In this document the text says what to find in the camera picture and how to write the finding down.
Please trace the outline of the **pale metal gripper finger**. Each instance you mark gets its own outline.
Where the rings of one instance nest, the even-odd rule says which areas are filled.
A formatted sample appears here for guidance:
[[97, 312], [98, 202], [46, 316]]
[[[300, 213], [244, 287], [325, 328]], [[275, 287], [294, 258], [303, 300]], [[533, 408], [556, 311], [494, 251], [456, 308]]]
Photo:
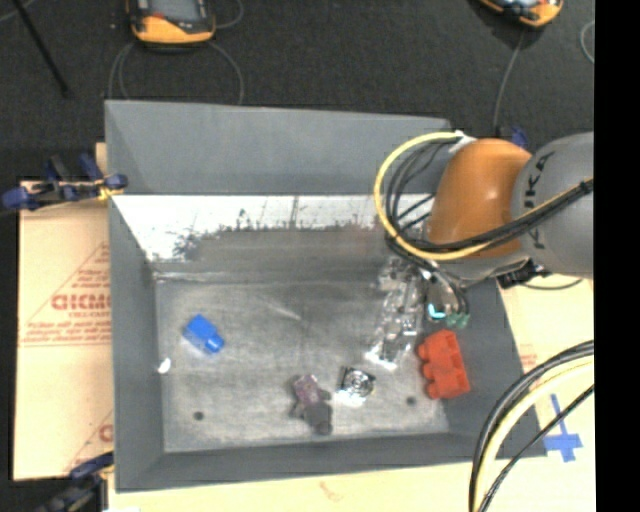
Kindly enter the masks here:
[[412, 348], [418, 332], [418, 324], [413, 320], [379, 323], [367, 342], [364, 357], [374, 365], [394, 371]]
[[410, 263], [387, 263], [378, 274], [378, 289], [384, 294], [383, 320], [417, 318], [422, 306], [422, 275]]

